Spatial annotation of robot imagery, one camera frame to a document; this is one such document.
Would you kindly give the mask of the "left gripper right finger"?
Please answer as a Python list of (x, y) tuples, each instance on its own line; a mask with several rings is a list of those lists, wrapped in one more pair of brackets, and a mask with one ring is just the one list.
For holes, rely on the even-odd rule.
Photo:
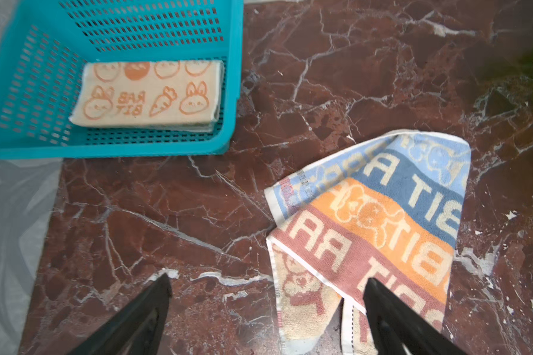
[(367, 281), (364, 304), (379, 354), (465, 355), (374, 277)]

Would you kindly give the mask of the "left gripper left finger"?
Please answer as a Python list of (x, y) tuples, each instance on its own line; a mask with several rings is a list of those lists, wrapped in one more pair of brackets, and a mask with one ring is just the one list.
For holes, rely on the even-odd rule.
[(170, 278), (161, 275), (70, 353), (156, 354), (172, 295)]

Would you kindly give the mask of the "striped multicolour rabbit towel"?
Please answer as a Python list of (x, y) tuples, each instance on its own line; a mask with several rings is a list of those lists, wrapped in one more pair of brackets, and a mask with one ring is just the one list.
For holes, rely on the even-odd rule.
[(342, 308), (342, 352), (374, 354), (371, 278), (441, 330), (470, 166), (462, 138), (395, 130), (267, 188), (282, 353), (310, 352)]

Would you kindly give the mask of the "orange bunny towel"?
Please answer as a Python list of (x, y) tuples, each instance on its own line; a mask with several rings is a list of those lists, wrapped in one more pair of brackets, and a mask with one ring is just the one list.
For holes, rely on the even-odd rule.
[(70, 122), (210, 133), (219, 120), (223, 79), (220, 60), (89, 63)]

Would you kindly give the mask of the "teal plastic basket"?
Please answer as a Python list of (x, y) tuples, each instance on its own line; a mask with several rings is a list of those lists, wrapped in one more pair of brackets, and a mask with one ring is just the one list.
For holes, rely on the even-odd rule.
[[(0, 46), (0, 160), (220, 155), (241, 93), (242, 1), (20, 1)], [(88, 62), (224, 63), (211, 133), (69, 120)]]

